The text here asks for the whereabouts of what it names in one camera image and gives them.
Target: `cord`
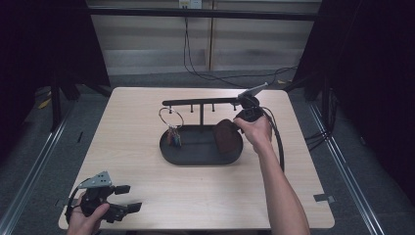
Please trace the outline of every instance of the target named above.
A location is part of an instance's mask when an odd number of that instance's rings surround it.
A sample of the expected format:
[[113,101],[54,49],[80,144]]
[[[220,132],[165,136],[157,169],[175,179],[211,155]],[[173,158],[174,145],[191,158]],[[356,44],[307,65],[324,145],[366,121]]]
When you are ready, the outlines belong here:
[[284,160],[283,142],[281,140],[280,132],[278,131],[278,128],[277,128],[277,122],[275,121],[274,114],[272,114],[272,112],[268,108],[261,107],[261,106],[257,105],[256,104],[256,101],[252,100],[251,97],[245,96],[244,98],[246,98],[248,101],[250,101],[251,104],[254,107],[259,108],[262,111],[262,113],[266,116],[266,118],[268,119],[269,123],[271,124],[271,127],[274,130],[275,139],[277,140],[278,154],[280,156],[280,167],[281,167],[281,169],[284,172],[284,170],[285,170],[285,160]]
[[[247,88],[250,88],[250,87],[239,85],[239,84],[227,81],[226,79],[236,78],[236,77],[252,77],[252,76],[267,77],[267,76],[273,76],[272,81],[267,82],[268,85],[272,85],[273,83],[275,83],[277,74],[281,74],[281,73],[286,72],[286,71],[296,70],[297,67],[298,67],[298,66],[293,66],[293,67],[287,67],[287,68],[280,68],[280,69],[276,70],[273,73],[257,74],[257,75],[231,75],[231,76],[218,77],[218,76],[214,76],[214,75],[210,75],[210,74],[199,73],[195,70],[195,67],[193,66],[192,57],[191,57],[191,53],[190,53],[190,40],[189,40],[189,30],[188,30],[188,19],[187,18],[185,18],[185,25],[186,25],[186,31],[185,31],[185,38],[184,38],[184,50],[183,50],[184,68],[190,74],[196,75],[197,77],[199,77],[201,79],[211,80],[211,81],[219,80],[219,81],[225,82],[225,83],[233,85],[233,86],[237,86],[237,87],[240,87],[240,88],[246,88],[247,89]],[[189,63],[190,63],[190,66],[191,66],[191,70],[189,70],[189,68],[186,65],[186,49],[187,49],[187,54],[188,54],[188,57],[189,57]]]
[[328,123],[327,129],[324,132],[318,132],[309,137],[304,138],[305,141],[319,138],[318,140],[314,140],[312,142],[307,143],[307,145],[312,145],[314,143],[317,143],[308,149],[309,152],[311,152],[312,150],[317,148],[319,145],[321,145],[324,141],[326,141],[332,135],[334,131],[335,123],[336,123],[337,107],[339,105],[339,101],[337,100],[333,91],[330,91],[329,98],[330,98],[330,113],[329,113],[329,123]]

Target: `gray carpet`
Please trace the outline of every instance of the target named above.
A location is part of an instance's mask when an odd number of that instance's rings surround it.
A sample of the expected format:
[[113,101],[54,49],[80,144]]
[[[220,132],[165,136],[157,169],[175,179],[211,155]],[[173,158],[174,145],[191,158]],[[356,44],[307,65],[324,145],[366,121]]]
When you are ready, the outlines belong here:
[[[292,70],[278,75],[277,80],[287,82],[293,77],[294,72]],[[257,71],[223,71],[215,74],[228,76],[241,73],[253,75],[257,74]],[[272,79],[272,76],[251,76],[229,78],[227,81],[252,87],[264,81],[270,82]],[[197,78],[187,72],[113,76],[111,81],[112,88],[118,86],[235,88],[228,83]],[[287,83],[275,82],[270,89],[279,89],[285,85]],[[108,102],[108,98],[86,87],[79,88],[81,97],[74,104],[61,139],[42,171],[13,234],[65,234],[65,231],[58,227],[58,218],[62,209],[54,205],[56,200],[68,196]],[[316,133],[318,128],[311,115],[309,104],[302,97],[302,90],[296,89],[289,95],[303,135],[306,137]],[[67,107],[68,102],[63,100],[64,107]],[[2,188],[0,215],[3,215],[6,207],[17,194],[25,175],[47,139],[52,123],[50,109],[51,107],[32,110],[24,124],[26,128],[23,129],[22,138],[0,168]],[[358,132],[342,112],[338,112],[334,136],[362,191],[381,220],[386,234],[414,234],[414,207],[379,166],[370,148],[361,144]],[[336,199],[336,202],[330,205],[336,225],[328,230],[313,229],[311,233],[370,234],[325,143],[314,149],[311,157],[325,193]],[[102,234],[124,234],[124,232],[104,231]]]

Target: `white wall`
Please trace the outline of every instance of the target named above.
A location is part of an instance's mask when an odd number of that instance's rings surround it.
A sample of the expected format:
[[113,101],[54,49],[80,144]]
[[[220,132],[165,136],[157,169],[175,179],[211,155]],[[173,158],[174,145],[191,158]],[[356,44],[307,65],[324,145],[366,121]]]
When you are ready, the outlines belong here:
[[[89,0],[90,6],[178,8],[178,0]],[[316,13],[320,1],[204,0],[204,9]],[[108,72],[184,71],[183,18],[92,16]],[[296,65],[312,22],[189,19],[197,71],[262,70]]]

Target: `black oval base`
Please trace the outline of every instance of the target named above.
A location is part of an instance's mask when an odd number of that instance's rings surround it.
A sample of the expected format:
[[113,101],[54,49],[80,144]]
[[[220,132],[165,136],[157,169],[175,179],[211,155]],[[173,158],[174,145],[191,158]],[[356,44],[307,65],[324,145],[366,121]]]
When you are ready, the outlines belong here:
[[234,163],[239,159],[244,148],[241,134],[237,132],[238,144],[235,150],[220,154],[214,141],[213,127],[214,125],[183,125],[178,129],[181,147],[168,145],[166,131],[160,140],[162,156],[174,165],[229,165]]

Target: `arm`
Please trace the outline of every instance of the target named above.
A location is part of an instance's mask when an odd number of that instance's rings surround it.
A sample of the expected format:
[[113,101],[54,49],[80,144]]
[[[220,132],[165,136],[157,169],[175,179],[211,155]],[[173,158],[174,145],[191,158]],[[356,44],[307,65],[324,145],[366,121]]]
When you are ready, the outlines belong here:
[[271,126],[266,117],[255,122],[235,118],[259,156],[268,218],[273,234],[309,234],[308,221],[296,192],[282,171],[272,148]]

